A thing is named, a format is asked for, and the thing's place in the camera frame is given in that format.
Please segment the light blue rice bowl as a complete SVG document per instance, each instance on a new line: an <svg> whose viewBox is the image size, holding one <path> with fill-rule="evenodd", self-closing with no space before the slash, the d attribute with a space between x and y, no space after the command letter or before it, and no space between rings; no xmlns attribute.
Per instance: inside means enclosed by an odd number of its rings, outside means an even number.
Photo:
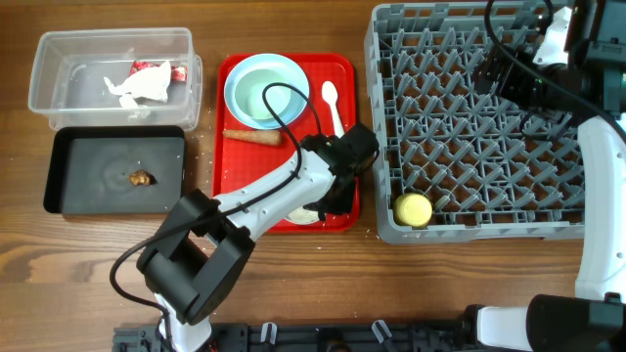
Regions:
<svg viewBox="0 0 626 352"><path fill-rule="evenodd" d="M317 211L308 210L304 207L299 207L296 210L290 212L286 220L295 225L311 225L320 221L319 213Z"/></svg>

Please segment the yellow plastic cup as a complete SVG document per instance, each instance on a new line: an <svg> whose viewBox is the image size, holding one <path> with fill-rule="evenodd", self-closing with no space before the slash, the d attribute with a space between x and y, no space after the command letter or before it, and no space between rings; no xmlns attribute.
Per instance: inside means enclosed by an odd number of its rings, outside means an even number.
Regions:
<svg viewBox="0 0 626 352"><path fill-rule="evenodd" d="M394 220L397 224L422 228L426 226L432 216L431 202L419 194L405 194L393 204Z"/></svg>

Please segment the green bowl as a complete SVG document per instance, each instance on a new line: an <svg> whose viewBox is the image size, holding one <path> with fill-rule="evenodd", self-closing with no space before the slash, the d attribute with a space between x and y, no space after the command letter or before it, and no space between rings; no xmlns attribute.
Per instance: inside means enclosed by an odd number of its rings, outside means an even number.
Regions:
<svg viewBox="0 0 626 352"><path fill-rule="evenodd" d="M270 108L280 114L290 103L291 90L276 86L264 89L272 83L285 83L285 79L275 70L262 68L245 73L235 88L235 102L244 117L253 120L272 119L264 101Z"/></svg>

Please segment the light blue plate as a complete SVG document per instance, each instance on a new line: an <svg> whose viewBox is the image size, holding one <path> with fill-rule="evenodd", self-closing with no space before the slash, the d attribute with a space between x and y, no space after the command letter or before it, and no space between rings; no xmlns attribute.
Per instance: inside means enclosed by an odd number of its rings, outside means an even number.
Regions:
<svg viewBox="0 0 626 352"><path fill-rule="evenodd" d="M223 89L224 101L228 111L234 118L247 127L257 130L274 130L280 128L280 124L273 115L272 119L266 120L253 120L244 117L235 102L235 88L242 76L247 72L262 68L277 71L285 79L285 84L302 92L305 98L309 98L309 81L304 70L296 62L278 54L252 55L244 58L230 70ZM298 93L292 91L292 89L290 90L290 103L280 114L277 114L286 125L295 121L307 106L306 101Z"/></svg>

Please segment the brown food scrap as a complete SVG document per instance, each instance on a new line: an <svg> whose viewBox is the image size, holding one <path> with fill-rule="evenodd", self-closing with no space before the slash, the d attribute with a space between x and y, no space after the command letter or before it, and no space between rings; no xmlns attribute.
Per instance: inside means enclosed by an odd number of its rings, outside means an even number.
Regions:
<svg viewBox="0 0 626 352"><path fill-rule="evenodd" d="M153 176L145 170L137 170L128 175L128 180L135 186L150 186L153 183Z"/></svg>

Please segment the white napkin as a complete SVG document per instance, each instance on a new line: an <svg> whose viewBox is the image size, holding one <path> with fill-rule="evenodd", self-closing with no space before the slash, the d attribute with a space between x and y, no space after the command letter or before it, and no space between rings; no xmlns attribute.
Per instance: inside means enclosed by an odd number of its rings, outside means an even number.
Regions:
<svg viewBox="0 0 626 352"><path fill-rule="evenodd" d="M167 89L171 82L171 64L165 61L160 66L138 70L117 86L107 77L104 77L104 82L110 93L118 96L123 108L138 108L137 99L166 103L168 101Z"/></svg>

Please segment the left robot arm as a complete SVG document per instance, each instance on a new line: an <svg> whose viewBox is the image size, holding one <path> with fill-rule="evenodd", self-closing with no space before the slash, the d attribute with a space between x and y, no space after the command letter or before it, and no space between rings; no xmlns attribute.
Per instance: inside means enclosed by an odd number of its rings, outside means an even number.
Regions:
<svg viewBox="0 0 626 352"><path fill-rule="evenodd" d="M210 314L234 287L257 240L297 210L316 221L352 210L358 175L379 142L357 123L344 135L308 135L293 156L228 194L195 190L180 198L137 261L165 313L158 327L174 351L197 351L211 336Z"/></svg>

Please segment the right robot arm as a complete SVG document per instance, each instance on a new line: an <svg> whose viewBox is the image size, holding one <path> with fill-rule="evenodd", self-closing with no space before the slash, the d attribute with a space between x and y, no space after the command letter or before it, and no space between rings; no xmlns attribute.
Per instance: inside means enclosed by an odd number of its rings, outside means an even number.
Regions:
<svg viewBox="0 0 626 352"><path fill-rule="evenodd" d="M571 113L585 175L584 246L573 297L538 294L525 307L475 310L475 342L514 351L622 351L625 348L625 4L577 1L565 63L539 66L493 43L474 73L479 92L525 110Z"/></svg>

